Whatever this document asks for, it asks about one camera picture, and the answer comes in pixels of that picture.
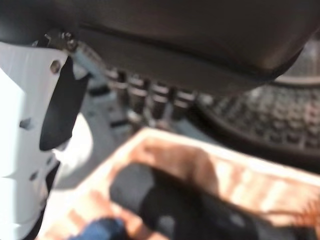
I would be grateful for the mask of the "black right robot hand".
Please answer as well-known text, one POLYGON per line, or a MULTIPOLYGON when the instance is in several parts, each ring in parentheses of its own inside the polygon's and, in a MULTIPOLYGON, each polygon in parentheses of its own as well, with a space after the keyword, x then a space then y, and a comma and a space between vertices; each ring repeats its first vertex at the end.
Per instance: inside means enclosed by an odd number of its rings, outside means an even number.
POLYGON ((1 239, 36 238, 90 77, 235 94, 285 73, 319 27, 317 0, 1 1, 1 239))

